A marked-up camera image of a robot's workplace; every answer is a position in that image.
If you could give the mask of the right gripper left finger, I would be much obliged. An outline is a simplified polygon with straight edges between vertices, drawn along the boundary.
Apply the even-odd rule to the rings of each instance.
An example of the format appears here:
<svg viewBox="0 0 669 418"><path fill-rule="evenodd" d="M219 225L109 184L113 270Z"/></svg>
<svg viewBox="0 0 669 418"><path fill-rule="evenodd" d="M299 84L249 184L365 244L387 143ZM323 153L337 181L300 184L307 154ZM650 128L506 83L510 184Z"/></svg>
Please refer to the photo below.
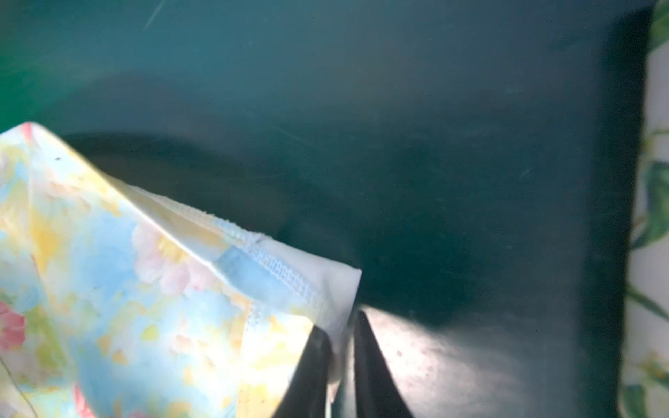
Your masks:
<svg viewBox="0 0 669 418"><path fill-rule="evenodd" d="M332 348L328 335L313 327L289 388L273 418L325 418Z"/></svg>

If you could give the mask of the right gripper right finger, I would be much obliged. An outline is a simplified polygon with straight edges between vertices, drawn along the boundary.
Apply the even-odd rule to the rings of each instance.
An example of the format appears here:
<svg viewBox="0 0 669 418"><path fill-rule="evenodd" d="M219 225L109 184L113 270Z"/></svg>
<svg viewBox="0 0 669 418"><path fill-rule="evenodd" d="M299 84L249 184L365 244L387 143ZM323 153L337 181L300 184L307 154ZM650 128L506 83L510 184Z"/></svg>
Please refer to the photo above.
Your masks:
<svg viewBox="0 0 669 418"><path fill-rule="evenodd" d="M354 378L358 417L413 417L392 379L369 319L362 310L355 319Z"/></svg>

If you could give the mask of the pastel floral skirt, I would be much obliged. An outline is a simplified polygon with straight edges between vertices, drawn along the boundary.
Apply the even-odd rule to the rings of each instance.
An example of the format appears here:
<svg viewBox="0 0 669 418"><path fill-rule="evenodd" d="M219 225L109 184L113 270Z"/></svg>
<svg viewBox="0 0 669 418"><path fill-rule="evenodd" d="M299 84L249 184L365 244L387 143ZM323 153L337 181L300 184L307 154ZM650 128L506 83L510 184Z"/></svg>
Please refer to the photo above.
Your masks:
<svg viewBox="0 0 669 418"><path fill-rule="evenodd" d="M1 414L270 417L308 336L341 379L362 273L1 136Z"/></svg>

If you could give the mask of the lemon print skirt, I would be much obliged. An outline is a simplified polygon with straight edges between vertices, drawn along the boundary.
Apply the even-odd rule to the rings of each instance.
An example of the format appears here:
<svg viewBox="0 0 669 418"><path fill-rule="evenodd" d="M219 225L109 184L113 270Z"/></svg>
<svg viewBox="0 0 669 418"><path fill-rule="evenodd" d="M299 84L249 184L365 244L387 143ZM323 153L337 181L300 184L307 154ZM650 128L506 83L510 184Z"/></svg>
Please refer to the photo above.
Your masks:
<svg viewBox="0 0 669 418"><path fill-rule="evenodd" d="M653 8L626 273L618 412L668 415L668 3Z"/></svg>

